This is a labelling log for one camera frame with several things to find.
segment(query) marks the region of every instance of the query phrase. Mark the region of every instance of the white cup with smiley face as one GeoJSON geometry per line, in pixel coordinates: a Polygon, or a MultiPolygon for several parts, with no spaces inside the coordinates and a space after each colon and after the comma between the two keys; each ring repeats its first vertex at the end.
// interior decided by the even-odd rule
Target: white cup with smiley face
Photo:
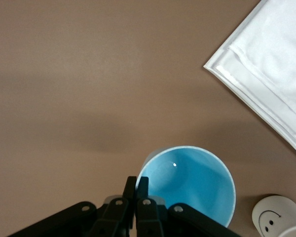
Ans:
{"type": "Polygon", "coordinates": [[[287,197],[262,199],[252,211],[252,220],[262,237],[296,237],[296,203],[287,197]]]}

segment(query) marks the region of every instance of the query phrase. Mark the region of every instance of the folded napkin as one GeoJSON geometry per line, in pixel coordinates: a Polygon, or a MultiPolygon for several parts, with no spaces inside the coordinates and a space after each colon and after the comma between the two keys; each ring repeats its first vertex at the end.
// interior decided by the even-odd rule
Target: folded napkin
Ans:
{"type": "Polygon", "coordinates": [[[296,149],[296,0],[262,0],[204,67],[296,149]]]}

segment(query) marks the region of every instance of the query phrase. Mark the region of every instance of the brown table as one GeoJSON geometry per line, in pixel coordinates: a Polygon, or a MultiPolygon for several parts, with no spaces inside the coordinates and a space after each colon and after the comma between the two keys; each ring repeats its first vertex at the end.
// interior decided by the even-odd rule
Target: brown table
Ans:
{"type": "Polygon", "coordinates": [[[175,145],[224,161],[229,227],[259,236],[258,200],[296,202],[296,151],[203,69],[257,3],[0,1],[0,237],[82,200],[101,206],[175,145]]]}

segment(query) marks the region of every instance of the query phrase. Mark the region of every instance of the silver bolt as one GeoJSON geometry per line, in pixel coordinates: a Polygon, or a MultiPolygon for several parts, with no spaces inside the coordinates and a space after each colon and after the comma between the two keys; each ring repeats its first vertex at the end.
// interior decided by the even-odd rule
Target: silver bolt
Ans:
{"type": "Polygon", "coordinates": [[[183,208],[181,206],[175,206],[174,211],[175,212],[183,212],[183,208]]]}
{"type": "Polygon", "coordinates": [[[151,201],[149,199],[143,200],[143,205],[150,205],[151,201]]]}
{"type": "Polygon", "coordinates": [[[116,202],[115,202],[115,205],[122,205],[123,204],[123,201],[122,200],[117,200],[116,202]]]}
{"type": "Polygon", "coordinates": [[[82,211],[87,211],[87,210],[90,210],[90,207],[89,206],[84,206],[81,210],[82,211]]]}

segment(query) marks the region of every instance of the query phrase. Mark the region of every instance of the smiley face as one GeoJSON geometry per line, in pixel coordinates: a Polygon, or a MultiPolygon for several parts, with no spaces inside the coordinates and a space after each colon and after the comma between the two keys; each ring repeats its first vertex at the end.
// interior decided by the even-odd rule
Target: smiley face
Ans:
{"type": "Polygon", "coordinates": [[[268,234],[272,234],[275,226],[278,226],[281,222],[281,215],[275,211],[267,210],[259,216],[259,228],[264,237],[268,234]]]}

